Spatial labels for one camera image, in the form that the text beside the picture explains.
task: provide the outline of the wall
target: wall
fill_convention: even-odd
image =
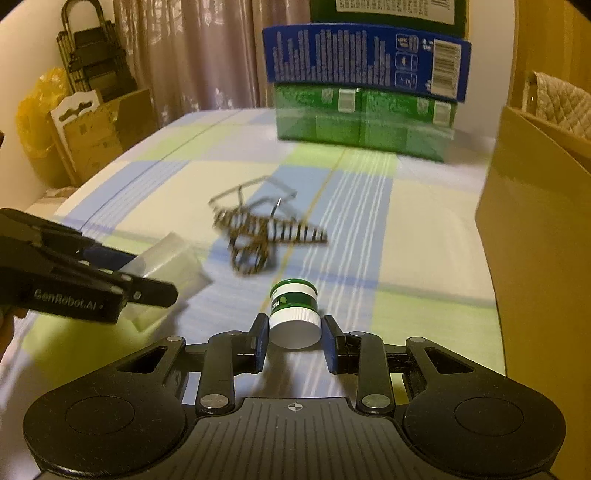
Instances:
[[[470,0],[472,61],[466,103],[456,129],[477,147],[491,148],[507,102],[513,61],[514,0]]]
[[[100,1],[105,17],[112,20],[112,0]],[[22,150],[14,116],[35,81],[48,69],[62,66],[56,36],[63,30],[60,14],[64,2],[23,0],[0,22],[0,130],[6,135],[0,149],[0,207],[25,209],[46,190]],[[97,26],[92,5],[76,4],[70,25],[75,31]]]

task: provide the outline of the quilted cloth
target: quilted cloth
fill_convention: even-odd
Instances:
[[[525,86],[523,110],[591,140],[591,95],[569,82],[533,72]]]

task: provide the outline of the pink curtain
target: pink curtain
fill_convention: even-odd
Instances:
[[[114,0],[131,71],[163,125],[197,110],[271,106],[261,30],[310,21],[306,0]]]

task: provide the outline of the metal screw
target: metal screw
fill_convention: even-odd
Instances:
[[[204,397],[199,400],[199,403],[210,410],[217,410],[219,408],[224,408],[226,405],[230,403],[227,397],[224,395],[220,395],[219,393],[212,393],[209,395],[205,395]]]
[[[379,408],[386,408],[390,405],[390,399],[386,395],[380,395],[378,393],[374,393],[371,395],[366,395],[361,400],[361,403],[365,405],[367,408],[371,408],[373,410],[377,410]]]

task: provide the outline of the table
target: table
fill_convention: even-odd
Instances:
[[[56,213],[111,247],[141,253],[170,231],[199,247],[213,284],[179,314],[139,332],[30,314],[0,364],[0,478],[29,479],[36,466],[21,434],[39,395],[149,344],[187,343],[247,330],[268,307],[275,280],[302,277],[320,310],[344,331],[368,330],[386,343],[425,336],[504,373],[494,293],[474,212],[488,160],[452,145],[446,164],[391,153],[276,139],[272,110],[196,112],[147,138],[101,171]],[[327,247],[280,248],[280,265],[238,277],[228,241],[213,229],[207,201],[264,175],[296,189],[292,205],[327,229]],[[263,184],[246,197],[272,194]],[[194,402],[191,375],[185,402]],[[405,394],[393,377],[400,402]],[[261,375],[240,375],[237,395],[312,397],[354,392],[331,376],[321,352],[270,347]]]

